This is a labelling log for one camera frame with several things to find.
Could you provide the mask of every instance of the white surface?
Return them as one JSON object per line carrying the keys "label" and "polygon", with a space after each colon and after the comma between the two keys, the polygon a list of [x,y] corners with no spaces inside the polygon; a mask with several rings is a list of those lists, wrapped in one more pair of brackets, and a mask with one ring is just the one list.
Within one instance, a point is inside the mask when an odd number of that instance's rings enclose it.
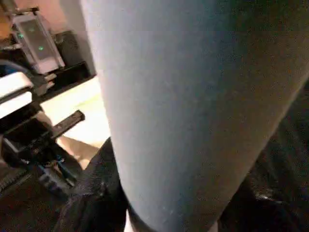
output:
{"label": "white surface", "polygon": [[3,118],[10,113],[20,109],[21,107],[32,102],[32,94],[31,92],[23,93],[13,99],[5,101],[0,104],[0,118]]}
{"label": "white surface", "polygon": [[0,78],[0,98],[32,86],[32,82],[22,72],[6,75]]}

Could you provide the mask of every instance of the black equipment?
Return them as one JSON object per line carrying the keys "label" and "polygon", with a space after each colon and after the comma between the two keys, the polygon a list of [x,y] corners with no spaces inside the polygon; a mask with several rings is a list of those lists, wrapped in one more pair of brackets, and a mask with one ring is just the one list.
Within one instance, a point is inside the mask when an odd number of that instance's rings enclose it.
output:
{"label": "black equipment", "polygon": [[[20,81],[21,77],[26,80],[26,76],[17,72],[0,78],[0,82],[10,86],[10,82],[16,78]],[[0,99],[1,156],[11,167],[22,169],[0,182],[0,193],[4,195],[3,191],[10,189],[20,178],[33,174],[51,192],[66,197],[82,169],[56,143],[56,138],[84,120],[84,114],[76,111],[52,127],[38,116],[43,114],[42,108],[33,100],[32,85],[25,83],[4,93]]]}

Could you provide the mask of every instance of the black fabric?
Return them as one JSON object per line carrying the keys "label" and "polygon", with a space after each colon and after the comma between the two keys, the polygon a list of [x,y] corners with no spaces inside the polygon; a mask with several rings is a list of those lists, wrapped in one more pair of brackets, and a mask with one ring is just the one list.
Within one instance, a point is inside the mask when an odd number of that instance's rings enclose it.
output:
{"label": "black fabric", "polygon": [[73,189],[54,231],[123,231],[126,208],[111,139],[108,139]]}
{"label": "black fabric", "polygon": [[221,217],[226,231],[309,228],[309,82]]}

